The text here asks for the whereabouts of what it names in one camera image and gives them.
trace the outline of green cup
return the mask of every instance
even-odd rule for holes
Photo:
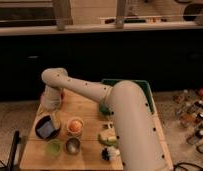
[[[45,146],[45,154],[51,157],[57,157],[62,151],[62,143],[59,139],[52,139],[48,141]]]

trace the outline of railing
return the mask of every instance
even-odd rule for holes
[[[15,25],[14,28],[0,27],[0,34],[6,34],[9,30],[11,34],[27,34],[27,32],[59,34],[203,28],[203,2],[195,4],[193,8],[194,3],[179,3],[181,1],[174,0],[174,5],[171,5],[172,3],[168,0],[111,0],[108,1],[110,5],[106,5],[105,0],[102,1],[103,4],[99,0],[92,0],[92,2],[90,0],[50,0],[50,8],[53,8],[52,17],[34,19],[34,23],[41,22],[41,25],[36,24],[31,29],[15,28],[20,26],[16,25],[18,22],[28,23],[30,19],[3,19],[0,20],[1,25],[6,22],[11,23],[10,25],[15,23]],[[43,25],[43,22],[50,22],[50,24]]]

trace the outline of cup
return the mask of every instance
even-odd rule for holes
[[[65,150],[68,154],[76,155],[80,151],[80,141],[76,137],[69,138],[65,143]]]
[[[80,117],[72,117],[68,120],[66,130],[68,136],[78,137],[82,135],[84,122]]]
[[[61,151],[62,144],[59,139],[52,139],[45,146],[45,154],[50,157],[57,157]]]

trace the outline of bowl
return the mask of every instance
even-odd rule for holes
[[[59,132],[60,128],[57,130],[54,128],[50,115],[42,117],[35,126],[35,133],[41,139],[55,138]]]
[[[62,143],[59,139],[51,139],[45,146],[45,154],[47,156],[56,157],[62,151]]]

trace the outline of cabinet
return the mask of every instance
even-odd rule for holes
[[[203,29],[0,37],[0,100],[38,99],[41,72],[143,79],[153,91],[203,86]]]

